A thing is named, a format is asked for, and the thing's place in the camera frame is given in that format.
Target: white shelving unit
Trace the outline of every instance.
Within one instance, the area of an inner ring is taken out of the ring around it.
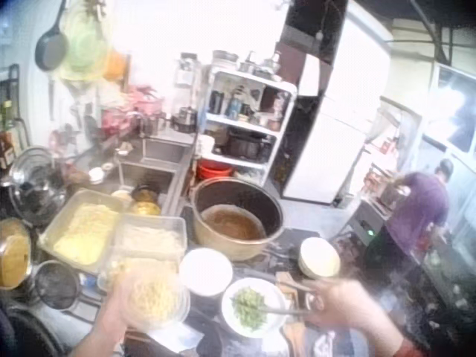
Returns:
[[[251,124],[248,122],[239,121],[239,120],[232,120],[227,118],[224,115],[215,115],[215,114],[208,113],[208,104],[210,102],[210,96],[213,90],[213,84],[215,83],[217,74],[225,74],[232,77],[238,77],[241,79],[254,81],[254,82],[263,84],[264,85],[263,88],[268,86],[268,87],[278,89],[280,91],[288,92],[290,94],[289,103],[286,109],[286,113],[284,113],[283,115],[280,131],[275,132],[273,130],[265,128],[264,126],[259,126],[259,125]],[[247,167],[254,170],[260,170],[263,172],[260,179],[260,185],[263,186],[266,182],[266,179],[268,178],[269,171],[271,170],[271,166],[274,162],[277,151],[281,144],[281,139],[283,138],[284,131],[286,130],[286,127],[288,125],[289,117],[291,116],[297,95],[298,95],[298,90],[296,89],[296,86],[291,83],[275,82],[273,80],[267,80],[265,78],[254,76],[253,74],[233,71],[226,68],[212,67],[210,69],[210,74],[208,77],[208,88],[207,88],[207,93],[205,96],[205,110],[203,111],[203,118],[201,118],[200,120],[202,123],[202,126],[201,126],[202,130],[205,129],[207,122],[221,123],[228,126],[235,126],[241,129],[249,130],[252,132],[260,132],[264,135],[270,135],[274,137],[274,144],[273,144],[269,159],[266,163],[258,163],[258,162],[253,162],[249,160],[242,160],[239,158],[231,158],[229,156],[217,155],[214,153],[203,155],[202,157],[206,158],[207,160],[218,161],[225,164],[230,164],[235,167]]]

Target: white refrigerator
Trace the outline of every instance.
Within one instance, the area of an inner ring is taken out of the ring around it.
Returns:
[[[392,35],[350,1],[321,107],[283,197],[330,204],[364,145],[387,82]]]

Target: metal tray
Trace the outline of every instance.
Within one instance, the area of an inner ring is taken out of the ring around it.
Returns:
[[[111,197],[109,195],[104,195],[102,193],[90,191],[90,190],[81,190],[76,192],[68,201],[65,207],[57,214],[57,216],[53,219],[53,222],[46,228],[46,231],[39,237],[38,239],[38,246],[48,252],[53,257],[56,257],[59,260],[69,264],[73,268],[79,269],[81,271],[85,271],[91,274],[97,274],[99,272],[99,268],[103,264],[103,259],[107,255],[109,250],[109,245],[111,244],[111,239],[114,236],[116,225],[119,221],[116,221],[114,226],[111,229],[111,233],[107,238],[105,248],[101,253],[99,259],[90,265],[83,265],[79,264],[73,260],[64,257],[61,254],[58,254],[53,249],[54,244],[62,237],[62,235],[66,232],[70,221],[73,219],[73,215],[84,203],[92,203],[96,205],[105,205],[111,210],[123,213],[124,207],[123,202],[120,199],[116,199],[115,197]]]

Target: frying pan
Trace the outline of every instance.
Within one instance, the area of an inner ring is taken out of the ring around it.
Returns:
[[[53,27],[46,31],[36,43],[35,62],[42,71],[53,71],[58,68],[68,51],[68,39],[60,31],[59,24],[65,6],[66,0],[62,0]]]

